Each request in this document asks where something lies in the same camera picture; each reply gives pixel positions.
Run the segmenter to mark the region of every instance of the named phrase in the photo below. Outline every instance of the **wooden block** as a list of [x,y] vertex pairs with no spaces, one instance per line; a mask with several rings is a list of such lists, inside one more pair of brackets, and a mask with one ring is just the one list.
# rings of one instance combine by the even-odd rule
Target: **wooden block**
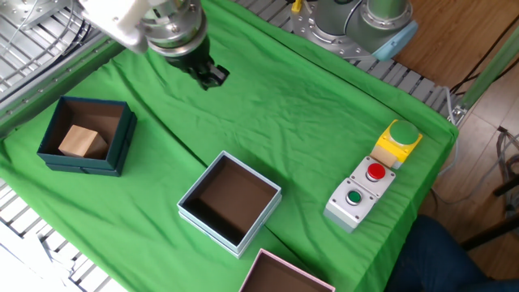
[[392,168],[395,162],[397,162],[396,156],[392,155],[389,151],[380,146],[375,146],[370,156],[375,158],[383,165],[386,165],[388,168]]
[[69,157],[101,159],[108,145],[96,131],[72,125],[58,149]]

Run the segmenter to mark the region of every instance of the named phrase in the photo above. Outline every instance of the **green button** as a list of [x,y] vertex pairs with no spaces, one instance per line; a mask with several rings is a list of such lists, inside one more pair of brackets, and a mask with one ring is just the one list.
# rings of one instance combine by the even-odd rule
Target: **green button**
[[391,137],[400,144],[410,145],[418,140],[418,129],[407,121],[397,121],[389,129]]
[[360,202],[361,196],[357,191],[351,191],[348,193],[348,199],[350,199],[352,203],[358,203]]

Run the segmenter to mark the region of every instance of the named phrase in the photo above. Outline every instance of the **wrinkled fabric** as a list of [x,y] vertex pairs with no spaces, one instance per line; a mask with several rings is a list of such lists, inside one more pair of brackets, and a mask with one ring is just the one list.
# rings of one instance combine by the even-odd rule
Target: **wrinkled fabric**
[[[130,291],[237,291],[265,248],[337,291],[385,287],[457,129],[405,92],[227,0],[204,2],[211,55],[230,71],[207,92],[163,57],[126,50],[68,95],[126,101],[139,121],[121,178],[53,172],[36,150],[55,105],[1,144],[0,177]],[[395,118],[423,139],[364,222],[323,216],[335,188]],[[176,203],[221,150],[283,199],[235,259]]]

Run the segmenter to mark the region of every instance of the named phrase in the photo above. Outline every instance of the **light blue box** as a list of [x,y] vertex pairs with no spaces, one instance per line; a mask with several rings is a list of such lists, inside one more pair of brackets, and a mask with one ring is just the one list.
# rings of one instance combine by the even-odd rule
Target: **light blue box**
[[226,151],[177,203],[180,217],[240,258],[281,202],[281,188]]

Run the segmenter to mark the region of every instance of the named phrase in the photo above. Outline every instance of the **open box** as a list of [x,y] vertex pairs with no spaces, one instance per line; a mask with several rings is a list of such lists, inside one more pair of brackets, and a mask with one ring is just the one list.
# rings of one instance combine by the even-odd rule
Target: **open box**
[[182,218],[240,257],[281,201],[281,188],[223,151],[178,202]]
[[333,292],[335,288],[285,260],[259,250],[239,292]]
[[[61,97],[37,154],[52,170],[120,176],[136,123],[124,101]],[[108,152],[101,159],[63,155],[58,147],[72,125],[98,132]]]

